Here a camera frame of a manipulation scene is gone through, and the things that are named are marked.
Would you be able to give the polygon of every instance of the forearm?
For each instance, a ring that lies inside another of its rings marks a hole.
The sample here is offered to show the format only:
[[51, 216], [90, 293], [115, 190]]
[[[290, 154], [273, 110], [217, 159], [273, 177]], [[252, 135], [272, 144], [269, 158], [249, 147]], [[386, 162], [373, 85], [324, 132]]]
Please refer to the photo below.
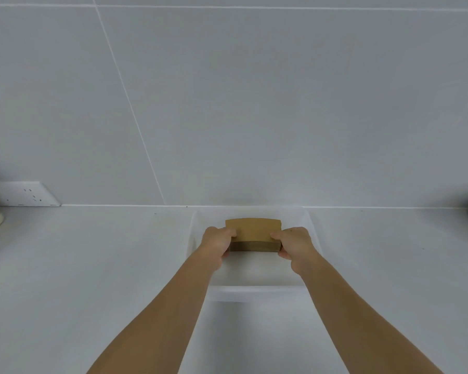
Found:
[[441, 373], [320, 255], [309, 260], [301, 276], [351, 374]]
[[200, 252], [191, 255], [87, 374], [178, 372], [214, 270]]

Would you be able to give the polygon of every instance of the person's left arm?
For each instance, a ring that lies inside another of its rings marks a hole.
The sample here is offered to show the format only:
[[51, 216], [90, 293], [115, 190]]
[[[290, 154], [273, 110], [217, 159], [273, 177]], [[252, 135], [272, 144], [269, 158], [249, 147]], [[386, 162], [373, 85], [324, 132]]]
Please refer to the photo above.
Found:
[[175, 374], [193, 334], [208, 283], [228, 252], [232, 228], [209, 227], [154, 300], [125, 327], [87, 374]]

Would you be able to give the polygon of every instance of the person's left hand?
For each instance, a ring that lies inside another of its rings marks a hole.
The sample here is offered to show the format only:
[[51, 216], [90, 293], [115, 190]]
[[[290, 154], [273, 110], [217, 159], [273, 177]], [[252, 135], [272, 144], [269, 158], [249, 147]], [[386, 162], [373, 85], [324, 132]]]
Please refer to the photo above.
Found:
[[215, 270], [222, 265], [222, 258], [229, 255], [231, 238], [237, 236], [234, 228], [208, 227], [203, 235], [201, 244], [196, 251], [202, 253], [208, 259], [212, 259]]

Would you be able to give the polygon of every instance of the tiled wall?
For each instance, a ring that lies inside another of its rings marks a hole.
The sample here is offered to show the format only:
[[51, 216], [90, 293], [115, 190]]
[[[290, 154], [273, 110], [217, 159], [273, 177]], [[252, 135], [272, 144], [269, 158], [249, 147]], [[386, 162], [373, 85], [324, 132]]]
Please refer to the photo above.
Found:
[[0, 179], [78, 204], [468, 204], [468, 0], [95, 1], [0, 0]]

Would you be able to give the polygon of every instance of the hand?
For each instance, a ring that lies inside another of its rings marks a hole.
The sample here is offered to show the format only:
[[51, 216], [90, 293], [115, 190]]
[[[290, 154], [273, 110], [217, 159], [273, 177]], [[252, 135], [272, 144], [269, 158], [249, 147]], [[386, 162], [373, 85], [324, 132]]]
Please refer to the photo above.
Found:
[[222, 258], [229, 255], [228, 248], [231, 244], [231, 238], [235, 236], [237, 236], [237, 232], [234, 228], [208, 227], [196, 251], [204, 254], [206, 258], [212, 259], [214, 269], [217, 270], [222, 266]]
[[291, 268], [296, 274], [301, 275], [306, 264], [322, 257], [314, 248], [312, 239], [304, 227], [275, 231], [270, 234], [270, 237], [281, 241], [282, 246], [278, 255], [291, 260]]

